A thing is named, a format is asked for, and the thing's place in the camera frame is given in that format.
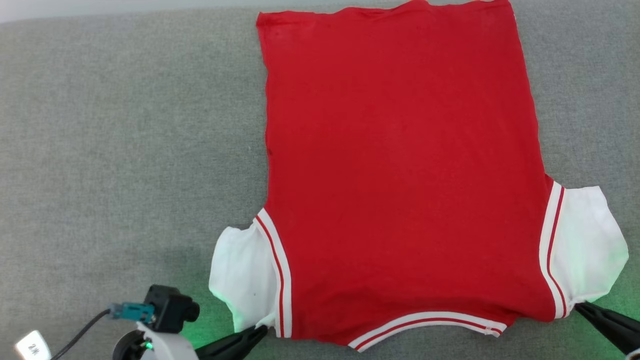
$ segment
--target gray fabric surface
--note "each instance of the gray fabric surface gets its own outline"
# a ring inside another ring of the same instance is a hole
[[[630,261],[599,304],[640,318],[640,3],[514,0],[548,173],[599,184]],[[311,8],[333,11],[331,8]],[[215,239],[266,198],[259,10],[0,25],[0,357],[39,329],[59,350],[110,302],[152,283],[201,304],[196,346],[232,331],[210,295]],[[103,320],[65,359],[110,359]],[[578,314],[499,339],[403,332],[364,354],[276,339],[249,359],[619,359]]]

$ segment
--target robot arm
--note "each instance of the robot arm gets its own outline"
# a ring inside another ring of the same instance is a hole
[[[185,321],[198,319],[200,306],[193,299],[176,288],[153,285],[144,304],[153,307],[152,318],[138,321],[138,330],[120,339],[113,360],[242,360],[268,331],[249,328],[194,350],[179,334]]]
[[[640,360],[640,322],[590,302],[577,304],[575,309],[618,350],[627,360]]]

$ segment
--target t-shirt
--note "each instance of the t-shirt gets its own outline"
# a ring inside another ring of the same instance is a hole
[[[499,336],[608,293],[627,245],[598,187],[545,173],[508,1],[257,28],[268,198],[222,233],[209,283],[236,330],[363,351],[428,325]]]

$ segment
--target red t-shirt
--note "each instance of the red t-shirt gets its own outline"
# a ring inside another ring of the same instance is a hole
[[[565,190],[543,168],[507,1],[262,13],[257,27],[269,186],[254,233],[278,336],[364,350],[417,326],[498,336],[568,314],[551,269]]]

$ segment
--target teal connector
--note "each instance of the teal connector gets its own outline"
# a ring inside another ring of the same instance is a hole
[[[154,306],[149,304],[137,304],[135,302],[123,302],[122,304],[112,304],[111,317],[114,319],[125,319],[135,322],[150,323],[154,316]]]

